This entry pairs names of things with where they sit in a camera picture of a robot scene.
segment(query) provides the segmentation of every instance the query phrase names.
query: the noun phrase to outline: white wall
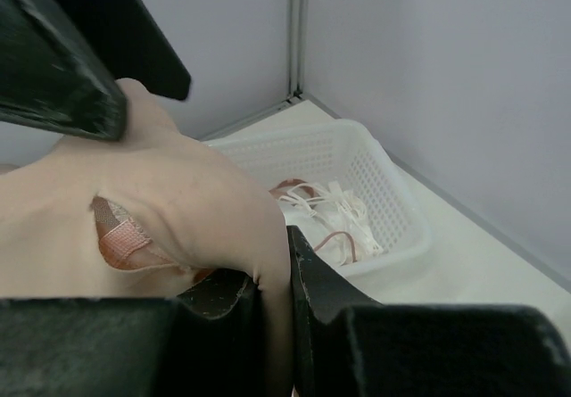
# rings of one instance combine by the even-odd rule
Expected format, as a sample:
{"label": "white wall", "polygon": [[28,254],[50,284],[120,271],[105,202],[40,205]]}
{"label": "white wall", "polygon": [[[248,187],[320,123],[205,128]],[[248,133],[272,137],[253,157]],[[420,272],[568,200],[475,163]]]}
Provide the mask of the white wall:
{"label": "white wall", "polygon": [[[287,0],[143,1],[194,79],[189,102],[163,101],[184,133],[201,136],[286,99]],[[34,161],[58,138],[0,122],[0,163]]]}
{"label": "white wall", "polygon": [[309,7],[306,91],[571,284],[571,0]]}

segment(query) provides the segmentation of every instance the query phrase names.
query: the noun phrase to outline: basket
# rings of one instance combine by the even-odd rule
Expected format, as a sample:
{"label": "basket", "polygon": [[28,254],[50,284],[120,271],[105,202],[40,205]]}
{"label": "basket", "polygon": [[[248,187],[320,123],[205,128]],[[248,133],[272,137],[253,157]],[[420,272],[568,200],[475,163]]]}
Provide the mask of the basket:
{"label": "basket", "polygon": [[353,277],[428,252],[432,233],[399,171],[367,129],[353,120],[304,125],[206,142],[267,189],[288,178],[352,188],[368,208],[381,256],[335,270]]}

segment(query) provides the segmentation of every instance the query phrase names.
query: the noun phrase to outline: brown cord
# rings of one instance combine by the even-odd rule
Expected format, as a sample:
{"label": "brown cord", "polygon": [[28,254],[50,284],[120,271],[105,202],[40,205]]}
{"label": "brown cord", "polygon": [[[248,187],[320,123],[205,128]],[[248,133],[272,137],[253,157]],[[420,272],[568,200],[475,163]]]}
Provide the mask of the brown cord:
{"label": "brown cord", "polygon": [[[282,181],[279,185],[271,189],[269,192],[274,196],[274,198],[279,199],[281,196],[287,195],[286,192],[279,190],[285,187],[295,187],[298,185],[306,185],[307,182],[301,180],[300,178],[289,178],[288,180]],[[303,192],[305,192],[309,197],[315,197],[315,190],[311,187],[300,187]],[[318,252],[325,244],[327,244],[331,238],[337,235],[345,235],[349,239],[349,243],[351,244],[351,257],[353,263],[357,261],[357,253],[355,249],[355,240],[353,239],[352,235],[349,232],[345,232],[342,230],[332,232],[331,234],[327,235],[323,241],[313,247],[314,252]]]}

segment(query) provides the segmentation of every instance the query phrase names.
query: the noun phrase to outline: beige fabric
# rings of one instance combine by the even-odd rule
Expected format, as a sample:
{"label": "beige fabric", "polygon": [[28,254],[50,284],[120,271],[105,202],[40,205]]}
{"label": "beige fabric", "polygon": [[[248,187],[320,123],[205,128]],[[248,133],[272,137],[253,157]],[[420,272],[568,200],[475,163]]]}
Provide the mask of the beige fabric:
{"label": "beige fabric", "polygon": [[[262,294],[268,395],[291,395],[290,261],[277,203],[182,136],[140,83],[118,83],[129,99],[124,141],[65,136],[40,161],[0,168],[0,297],[175,296],[199,269],[242,270]],[[133,236],[127,245],[104,238],[119,224]]]}

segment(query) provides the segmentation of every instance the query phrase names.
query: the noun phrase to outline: white table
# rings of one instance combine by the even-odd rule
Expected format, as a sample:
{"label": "white table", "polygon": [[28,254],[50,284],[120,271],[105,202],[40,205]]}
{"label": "white table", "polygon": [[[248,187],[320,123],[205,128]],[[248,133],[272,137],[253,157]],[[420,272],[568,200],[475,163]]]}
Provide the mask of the white table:
{"label": "white table", "polygon": [[[305,101],[237,131],[254,134],[333,119]],[[571,349],[571,294],[401,170],[434,231],[422,261],[350,281],[382,303],[520,303],[541,310]]]}

